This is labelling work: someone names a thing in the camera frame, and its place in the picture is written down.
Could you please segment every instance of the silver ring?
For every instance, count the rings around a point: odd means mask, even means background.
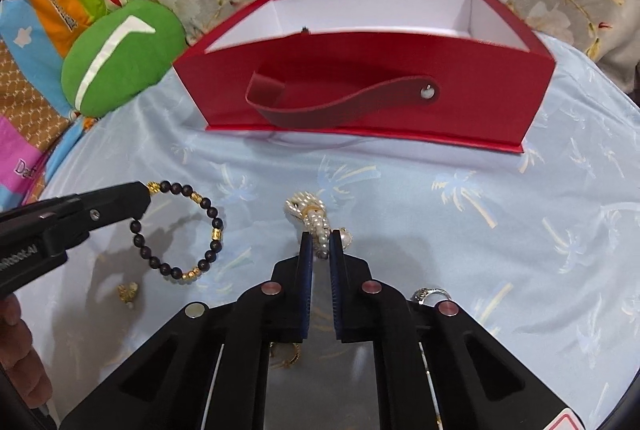
[[[451,295],[447,293],[445,289],[441,289],[439,287],[423,287],[418,289],[411,297],[411,302],[417,302],[420,305],[424,305],[428,296],[431,295],[442,295],[447,298],[447,300],[451,300]]]

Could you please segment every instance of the pearl necklace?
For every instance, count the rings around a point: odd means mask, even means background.
[[[331,226],[322,200],[309,192],[297,192],[285,201],[285,208],[296,219],[300,219],[305,230],[311,233],[316,257],[328,259]],[[340,240],[343,250],[351,244],[352,237],[346,228],[340,228]]]

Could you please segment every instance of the orange fabric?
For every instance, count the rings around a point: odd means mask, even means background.
[[[64,58],[91,19],[79,0],[29,0],[56,51]]]

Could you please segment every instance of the pink fabric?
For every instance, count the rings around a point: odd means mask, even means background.
[[[0,139],[0,184],[13,193],[24,194],[36,178],[34,167],[42,153],[4,117],[0,117]]]

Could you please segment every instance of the jewelry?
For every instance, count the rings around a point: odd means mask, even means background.
[[[224,229],[224,223],[222,219],[218,217],[218,209],[211,206],[211,200],[198,194],[191,185],[181,185],[180,183],[171,184],[168,181],[162,181],[161,183],[150,181],[146,184],[146,187],[149,188],[149,193],[152,196],[158,192],[166,194],[169,191],[173,195],[182,194],[198,204],[203,210],[206,210],[207,217],[212,219],[211,226],[213,229],[211,231],[210,249],[205,252],[204,259],[198,261],[198,265],[186,273],[183,273],[179,267],[171,267],[167,263],[161,263],[158,257],[153,256],[151,248],[145,245],[145,238],[142,233],[140,233],[142,225],[139,220],[134,219],[129,226],[131,233],[134,233],[133,245],[140,248],[140,257],[149,261],[151,269],[159,269],[162,276],[167,277],[170,275],[175,280],[189,282],[197,279],[197,277],[209,270],[210,263],[215,262],[218,253],[222,250],[222,230]]]
[[[431,295],[442,295],[447,298],[447,300],[451,300],[451,295],[447,293],[445,289],[440,289],[439,287],[423,287],[418,289],[411,297],[412,302],[418,302],[420,305],[424,305],[427,301],[427,297]]]
[[[129,309],[133,309],[133,299],[138,294],[138,284],[129,282],[129,285],[120,284],[118,286],[118,297]]]
[[[309,192],[298,192],[285,201],[287,212],[305,224],[314,241],[314,253],[318,259],[329,258],[329,235],[331,226],[326,217],[324,203]],[[340,228],[342,249],[346,250],[353,240],[346,228]]]
[[[274,358],[275,357],[275,347],[276,345],[278,345],[276,342],[271,342],[269,344],[269,357],[270,358]],[[293,345],[293,357],[290,358],[289,360],[282,360],[280,363],[276,364],[276,365],[271,365],[270,369],[274,369],[274,368],[281,368],[281,366],[283,366],[284,368],[289,368],[291,365],[293,365],[294,363],[296,363],[299,359],[300,359],[300,353],[301,353],[301,347],[300,344],[291,344]]]

